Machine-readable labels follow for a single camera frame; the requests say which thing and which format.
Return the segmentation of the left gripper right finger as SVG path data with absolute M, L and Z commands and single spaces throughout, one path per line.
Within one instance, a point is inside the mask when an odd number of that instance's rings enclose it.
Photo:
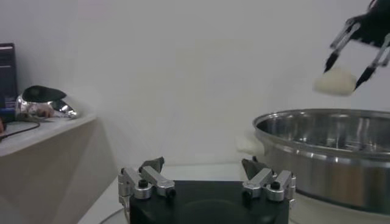
M 266 198 L 273 202 L 288 200 L 294 203 L 296 193 L 296 176 L 291 171 L 275 172 L 264 163 L 242 159 L 241 164 L 247 176 L 243 182 L 243 196 L 247 201 L 260 198 L 265 193 Z

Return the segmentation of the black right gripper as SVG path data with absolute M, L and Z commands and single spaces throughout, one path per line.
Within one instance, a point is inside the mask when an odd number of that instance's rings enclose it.
M 371 44 L 380 47 L 380 50 L 372 63 L 364 70 L 356 82 L 355 89 L 368 81 L 376 69 L 386 67 L 389 64 L 389 52 L 383 60 L 383 54 L 389 48 L 389 0 L 371 1 L 365 14 L 347 21 L 331 42 L 330 48 L 333 50 L 325 62 L 324 72 L 329 71 L 337 61 L 341 51 L 351 40 Z

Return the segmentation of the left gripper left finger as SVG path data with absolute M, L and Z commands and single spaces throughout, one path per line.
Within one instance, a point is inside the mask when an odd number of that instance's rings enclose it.
M 125 213 L 130 212 L 130 198 L 148 200 L 152 196 L 152 190 L 157 195 L 172 198 L 176 195 L 175 182 L 165 178 L 161 170 L 165 163 L 164 157 L 147 160 L 137 169 L 124 167 L 118 175 L 119 202 Z

